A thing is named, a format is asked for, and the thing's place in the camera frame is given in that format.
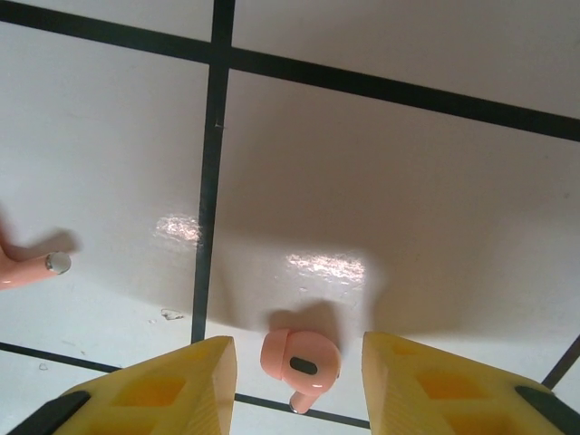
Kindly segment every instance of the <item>pink earbud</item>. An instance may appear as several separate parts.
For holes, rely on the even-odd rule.
[[[70,267],[71,258],[64,252],[52,252],[32,260],[14,261],[0,247],[0,290],[57,276]]]
[[[341,370],[341,355],[336,345],[319,333],[281,329],[264,339],[260,363],[266,373],[296,390],[290,407],[304,414],[334,385]]]

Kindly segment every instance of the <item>pink object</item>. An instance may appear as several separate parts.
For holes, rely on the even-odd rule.
[[[70,267],[71,258],[64,252],[52,252],[32,260],[14,261],[0,247],[0,290],[61,275]]]
[[[304,414],[334,385],[341,355],[336,345],[319,333],[281,329],[264,339],[260,363],[270,376],[295,389],[290,406]]]

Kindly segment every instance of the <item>black grout line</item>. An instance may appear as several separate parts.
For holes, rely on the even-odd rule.
[[[207,43],[5,0],[0,0],[0,22],[2,21],[194,62],[227,64],[231,69],[247,73],[580,142],[580,120],[575,118],[361,72],[231,48],[230,44]],[[217,36],[218,34],[212,34],[212,39]]]
[[[70,365],[73,367],[80,367],[83,369],[95,370],[96,372],[112,373],[121,370],[120,367],[114,367],[108,364],[101,364],[99,362],[92,362],[81,360],[79,358],[72,358],[71,356],[60,355],[58,353],[51,353],[39,351],[38,349],[31,349],[28,347],[17,346],[15,344],[0,343],[0,351],[8,353],[16,353],[18,355],[30,356],[46,361],[54,361],[55,363]],[[236,393],[236,401],[250,405],[261,406],[276,411],[290,412],[290,407],[287,404],[279,403],[277,401],[269,401],[268,399],[260,399],[259,397],[248,396],[245,394]],[[331,412],[310,410],[305,416],[313,417],[319,420],[332,421],[335,423],[342,423],[349,426],[356,426],[358,428],[369,429],[369,421],[359,420],[353,417],[345,417],[343,415],[332,414]]]
[[[214,61],[216,54],[205,41],[5,0],[0,0],[0,22],[200,63]]]
[[[562,115],[239,48],[228,59],[233,70],[580,141],[580,120]]]
[[[568,370],[572,368],[578,358],[580,358],[580,335],[570,344],[568,350],[565,351],[560,361],[556,363],[551,372],[542,381],[542,384],[550,390],[553,390]]]
[[[235,0],[215,0],[211,44],[216,50],[227,50],[234,32]],[[201,167],[198,224],[200,238],[196,253],[196,272],[193,286],[191,342],[203,340],[206,335],[209,302],[209,274],[218,205],[219,161],[221,159],[224,119],[226,116],[227,77],[224,63],[209,66],[206,126]]]
[[[268,399],[260,399],[259,397],[246,396],[245,394],[236,393],[236,401],[241,403],[247,403],[249,405],[261,406],[263,408],[268,408],[270,410],[290,412],[290,406],[287,403],[280,403],[279,401],[269,401]],[[310,410],[306,414],[306,417],[312,417],[314,419],[331,421],[334,423],[346,424],[348,426],[355,426],[357,428],[370,429],[371,425],[367,420],[355,419],[353,417],[346,417],[340,414],[332,414],[331,412]]]
[[[83,369],[95,370],[96,372],[113,373],[121,369],[120,367],[114,367],[112,365],[81,360],[79,358],[72,358],[72,356],[64,356],[58,353],[39,351],[38,349],[31,349],[29,347],[17,346],[15,344],[9,343],[0,343],[0,351],[31,356],[33,358],[54,361],[55,363],[72,365],[74,367],[82,367]]]

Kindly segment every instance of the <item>white tile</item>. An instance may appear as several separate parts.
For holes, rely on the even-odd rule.
[[[580,4],[238,0],[234,45],[580,117]]]
[[[46,402],[103,373],[0,352],[0,433],[7,433]]]
[[[580,363],[576,362],[554,388],[556,396],[566,405],[580,413]]]
[[[238,391],[268,321],[337,334],[315,408],[366,418],[364,331],[541,381],[580,330],[580,149],[566,140],[230,75],[208,334],[237,339]]]
[[[367,429],[236,402],[230,435],[368,435]]]
[[[0,292],[0,341],[122,367],[188,344],[207,66],[9,24],[0,40],[2,224],[78,248],[67,274]]]
[[[22,0],[19,3],[203,41],[211,39],[212,0]]]

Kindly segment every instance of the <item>white tiled floor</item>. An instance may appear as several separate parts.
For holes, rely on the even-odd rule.
[[[19,3],[209,41],[209,0],[21,0]]]
[[[236,403],[230,435],[369,435],[367,429]]]
[[[70,365],[3,353],[0,388],[0,433],[7,433],[47,401],[102,373]]]
[[[9,24],[0,40],[2,224],[78,251],[0,294],[0,341],[123,367],[188,344],[207,66]]]
[[[580,4],[238,0],[234,45],[580,116]]]
[[[202,40],[213,6],[26,3]],[[578,117],[579,18],[571,0],[238,0],[234,45]],[[0,293],[0,342],[123,367],[187,344],[207,66],[9,24],[0,41],[1,223],[76,250]],[[321,330],[343,372],[314,407],[361,419],[369,329],[541,381],[580,331],[579,227],[577,143],[230,72],[208,335],[236,338],[239,392],[284,402],[268,327]],[[578,410],[579,370],[556,389]],[[99,375],[9,353],[0,372],[31,384],[0,389],[0,432]],[[232,434],[286,431],[362,433],[237,403]]]
[[[578,191],[572,142],[232,72],[208,333],[277,401],[268,324],[338,336],[315,408],[357,418],[370,329],[541,381],[580,329]]]

